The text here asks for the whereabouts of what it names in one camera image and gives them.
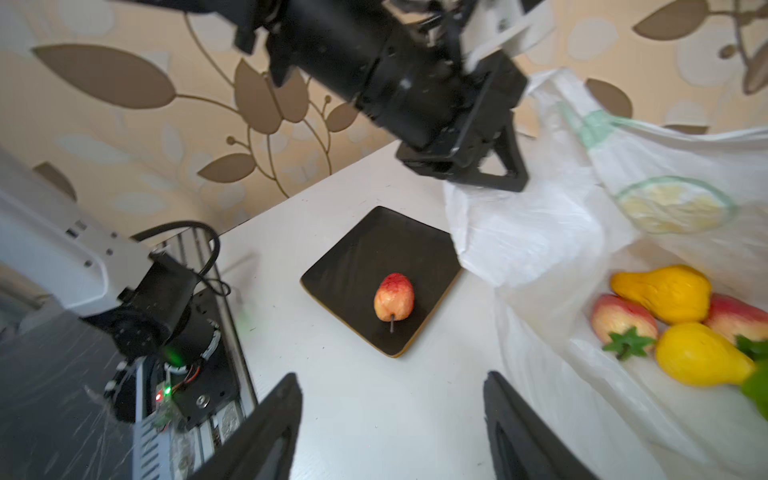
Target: wall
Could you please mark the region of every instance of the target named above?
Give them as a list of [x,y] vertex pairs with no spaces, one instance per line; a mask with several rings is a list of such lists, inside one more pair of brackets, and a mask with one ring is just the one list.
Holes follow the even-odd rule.
[[0,145],[124,234],[227,230],[393,138],[307,76],[275,88],[260,39],[215,15],[0,0]]
[[[556,31],[515,59],[567,67],[612,113],[715,134],[768,124],[766,0],[551,0]],[[516,124],[536,134],[530,101]]]

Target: wire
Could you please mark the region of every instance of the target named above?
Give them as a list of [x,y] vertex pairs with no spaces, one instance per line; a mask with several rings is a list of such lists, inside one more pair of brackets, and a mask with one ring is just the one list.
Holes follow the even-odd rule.
[[[141,242],[147,238],[152,238],[161,233],[170,230],[176,230],[177,228],[199,228],[201,230],[205,230],[208,233],[208,236],[214,242],[214,249],[210,253],[210,258],[205,263],[205,265],[203,265],[203,268],[200,269],[200,272],[194,272],[192,269],[190,270],[192,270],[197,275],[198,280],[203,282],[205,286],[208,287],[211,292],[213,292],[214,295],[227,296],[232,293],[232,287],[228,283],[216,278],[205,277],[205,275],[210,272],[210,269],[214,267],[214,263],[219,257],[219,252],[221,251],[221,240],[219,238],[219,234],[216,233],[216,230],[214,230],[211,225],[198,222],[196,220],[179,220],[177,222],[163,223],[162,225],[157,225],[156,227],[146,229],[136,233],[131,237],[131,239],[136,240],[137,242]],[[215,289],[211,282],[219,283],[219,285],[221,285],[221,289]]]
[[200,365],[200,363],[198,361],[196,361],[196,362],[198,363],[198,365],[197,365],[197,369],[195,369],[195,371],[194,371],[194,374],[192,376],[190,376],[190,374],[192,373],[192,370],[190,369],[190,371],[187,374],[187,376],[184,377],[184,380],[182,380],[179,383],[177,383],[176,385],[174,385],[174,387],[170,390],[171,394],[176,393],[176,391],[178,389],[180,389],[182,386],[185,386],[185,385],[188,385],[188,384],[192,383],[197,378],[197,376],[200,375],[200,369],[202,368],[202,365]]
[[177,222],[163,223],[162,225],[148,228],[144,231],[136,233],[131,237],[131,239],[136,240],[137,242],[141,242],[147,238],[152,238],[155,235],[160,235],[161,233],[165,233],[170,230],[176,230],[178,228],[199,228],[201,230],[205,230],[208,233],[211,241],[214,242],[214,249],[210,253],[210,258],[205,263],[205,265],[203,265],[203,268],[201,268],[199,272],[200,276],[205,276],[205,274],[214,267],[214,263],[219,257],[219,252],[221,251],[221,240],[219,239],[219,234],[216,233],[216,230],[214,230],[211,225],[198,222],[196,220],[179,220]]

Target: green fruit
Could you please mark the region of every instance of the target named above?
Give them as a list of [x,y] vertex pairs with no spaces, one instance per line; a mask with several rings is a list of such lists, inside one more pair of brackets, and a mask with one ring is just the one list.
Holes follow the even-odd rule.
[[765,420],[768,420],[768,402],[757,402],[757,411]]
[[757,369],[741,384],[741,392],[756,402],[768,402],[768,362],[758,362]]
[[737,335],[736,348],[741,350],[755,362],[768,359],[768,340],[764,342],[753,342],[743,335]]

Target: brown leaf pattern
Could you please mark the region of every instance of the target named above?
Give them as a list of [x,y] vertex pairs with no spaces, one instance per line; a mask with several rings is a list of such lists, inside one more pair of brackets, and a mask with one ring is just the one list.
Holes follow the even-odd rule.
[[675,0],[648,15],[632,30],[651,40],[677,40],[694,33],[709,14],[707,0]]
[[235,105],[243,120],[261,134],[273,134],[283,123],[266,79],[245,60],[235,71]]
[[750,59],[746,67],[742,89],[745,95],[753,95],[768,85],[768,41]]
[[32,50],[46,67],[73,87],[125,108],[168,105],[176,89],[158,67],[127,51],[101,45],[46,45]]
[[726,45],[720,49],[720,51],[717,52],[717,56],[722,58],[723,60],[726,60],[728,58],[733,57],[737,52],[736,45]]
[[294,124],[299,123],[310,109],[310,93],[298,68],[294,68],[282,87],[276,88],[270,77],[270,88],[275,94],[277,108],[283,118]]
[[64,195],[70,197],[73,201],[78,201],[78,195],[75,193],[72,183],[58,168],[48,162],[44,162],[33,168],[32,171],[46,179],[51,185],[58,188]]
[[612,115],[632,118],[632,101],[619,87],[594,78],[588,78],[584,85]]
[[219,184],[242,180],[256,169],[256,161],[249,154],[230,154],[218,158],[197,172],[202,178]]
[[358,113],[358,110],[351,104],[339,105],[331,111],[326,119],[328,131],[337,132],[349,128],[357,118]]
[[704,135],[710,130],[706,125],[664,125],[664,128],[689,135]]

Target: gray panel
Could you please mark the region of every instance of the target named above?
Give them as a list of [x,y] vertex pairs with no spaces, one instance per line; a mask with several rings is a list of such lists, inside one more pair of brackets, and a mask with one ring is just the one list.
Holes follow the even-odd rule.
[[130,478],[133,425],[102,399],[121,360],[71,313],[0,343],[0,478]]
[[207,462],[214,454],[214,436],[210,430],[210,419],[201,423],[198,428],[200,429],[200,447],[203,450],[203,462]]
[[170,480],[170,430],[158,433],[152,426],[153,416],[134,430],[134,479]]

